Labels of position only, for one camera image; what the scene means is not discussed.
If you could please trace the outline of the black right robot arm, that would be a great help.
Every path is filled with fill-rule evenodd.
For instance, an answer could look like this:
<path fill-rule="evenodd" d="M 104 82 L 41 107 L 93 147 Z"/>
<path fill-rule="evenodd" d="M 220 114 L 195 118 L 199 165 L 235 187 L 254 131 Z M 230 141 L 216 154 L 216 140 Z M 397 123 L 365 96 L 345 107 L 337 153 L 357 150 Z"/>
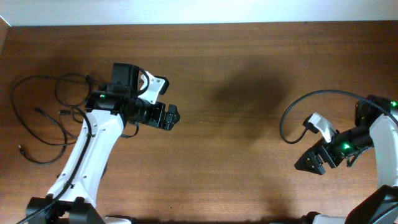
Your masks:
<path fill-rule="evenodd" d="M 352 167 L 366 151 L 376 158 L 377 189 L 345 217 L 318 212 L 303 216 L 304 223 L 397 223 L 397 102 L 369 95 L 355 106 L 354 127 L 340 132 L 318 113 L 304 122 L 306 130 L 322 137 L 295 163 L 297 170 L 323 175 L 324 164 Z"/>

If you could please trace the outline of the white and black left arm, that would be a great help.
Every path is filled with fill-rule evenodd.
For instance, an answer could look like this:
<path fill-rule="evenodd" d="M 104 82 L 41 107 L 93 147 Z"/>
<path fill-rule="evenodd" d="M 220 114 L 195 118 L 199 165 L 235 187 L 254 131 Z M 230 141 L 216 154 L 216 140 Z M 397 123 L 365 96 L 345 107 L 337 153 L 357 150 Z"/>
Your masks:
<path fill-rule="evenodd" d="M 175 105 L 157 99 L 169 87 L 165 77 L 141 67 L 114 63 L 110 82 L 101 85 L 78 110 L 80 134 L 67 163 L 44 198 L 31 198 L 22 223 L 134 223 L 132 217 L 102 217 L 96 197 L 109 155 L 128 123 L 170 131 L 179 122 Z"/>

